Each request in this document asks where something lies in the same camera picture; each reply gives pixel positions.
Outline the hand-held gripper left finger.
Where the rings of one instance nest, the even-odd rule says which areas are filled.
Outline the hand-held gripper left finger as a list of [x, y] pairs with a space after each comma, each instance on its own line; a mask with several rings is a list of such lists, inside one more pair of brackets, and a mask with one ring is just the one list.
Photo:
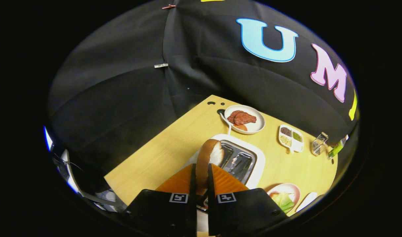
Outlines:
[[187, 165], [155, 190], [141, 190], [125, 210], [128, 222], [146, 236], [195, 236], [195, 168]]

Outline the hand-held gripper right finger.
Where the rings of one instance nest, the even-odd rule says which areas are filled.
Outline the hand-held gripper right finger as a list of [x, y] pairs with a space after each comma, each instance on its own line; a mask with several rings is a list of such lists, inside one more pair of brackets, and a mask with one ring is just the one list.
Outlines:
[[262, 188], [219, 194], [221, 168], [208, 167], [208, 233], [210, 236], [266, 236], [288, 223], [288, 216]]

